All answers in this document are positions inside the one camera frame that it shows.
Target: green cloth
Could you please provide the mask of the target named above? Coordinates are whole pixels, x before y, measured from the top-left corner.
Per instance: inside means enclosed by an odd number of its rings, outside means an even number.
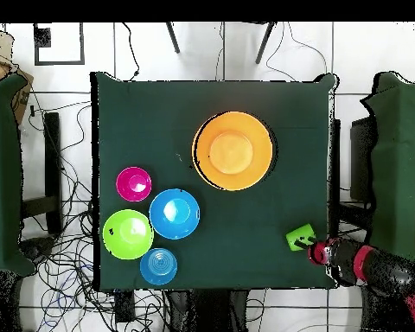
[[[375,116],[378,143],[372,151],[372,245],[415,259],[415,84],[395,73],[377,74],[365,99]]]
[[[325,270],[311,264],[305,251],[291,251],[285,238],[310,223],[318,238],[326,239],[333,75],[313,83],[121,82],[96,73],[96,81],[100,289],[333,286]],[[269,125],[278,141],[272,173],[241,191],[213,188],[192,167],[195,133],[224,111],[250,113]],[[124,201],[117,193],[117,175],[129,166],[146,169],[151,176],[152,191],[144,201]],[[153,286],[140,274],[140,259],[116,259],[105,249],[101,233],[118,210],[131,208],[148,215],[153,198],[168,188],[192,194],[201,220],[185,239],[164,239],[156,233],[152,246],[172,251],[178,271],[170,283]]]
[[[22,159],[11,102],[25,85],[26,80],[15,73],[0,80],[0,270],[10,270],[21,276],[27,276],[35,269],[18,249]]]

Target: bowl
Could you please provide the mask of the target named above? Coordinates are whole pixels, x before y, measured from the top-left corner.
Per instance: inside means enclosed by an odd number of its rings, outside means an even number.
[[[136,210],[120,210],[103,226],[103,242],[118,259],[138,259],[152,246],[154,231],[148,218]]]
[[[192,160],[201,178],[215,188],[249,188],[263,178],[271,165],[271,137],[250,114],[220,113],[195,133]]]
[[[148,172],[139,167],[123,169],[115,182],[118,194],[127,201],[144,200],[152,189],[152,181]]]
[[[149,250],[140,261],[140,272],[148,283],[163,285],[176,275],[176,257],[164,248]]]
[[[162,237],[181,239],[197,228],[200,208],[189,192],[173,188],[154,198],[150,204],[149,216],[150,224]]]

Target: lime green bowl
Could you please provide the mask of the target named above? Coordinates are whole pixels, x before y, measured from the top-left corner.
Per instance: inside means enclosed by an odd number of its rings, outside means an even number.
[[[136,210],[120,210],[103,226],[103,242],[117,259],[138,259],[152,246],[154,231],[146,216]]]

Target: light blue cup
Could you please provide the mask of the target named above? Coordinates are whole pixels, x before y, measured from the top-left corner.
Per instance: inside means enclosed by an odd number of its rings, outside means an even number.
[[[156,196],[149,208],[150,224],[167,239],[190,235],[200,221],[200,208],[195,198],[179,188],[167,189]]]
[[[176,275],[176,257],[164,248],[149,250],[140,260],[140,272],[148,283],[164,285]]]

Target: orange plate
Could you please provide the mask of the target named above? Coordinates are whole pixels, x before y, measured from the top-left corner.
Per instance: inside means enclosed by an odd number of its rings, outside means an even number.
[[[200,176],[216,188],[236,191],[251,187],[271,164],[269,132],[251,115],[222,113],[195,134],[192,159]]]

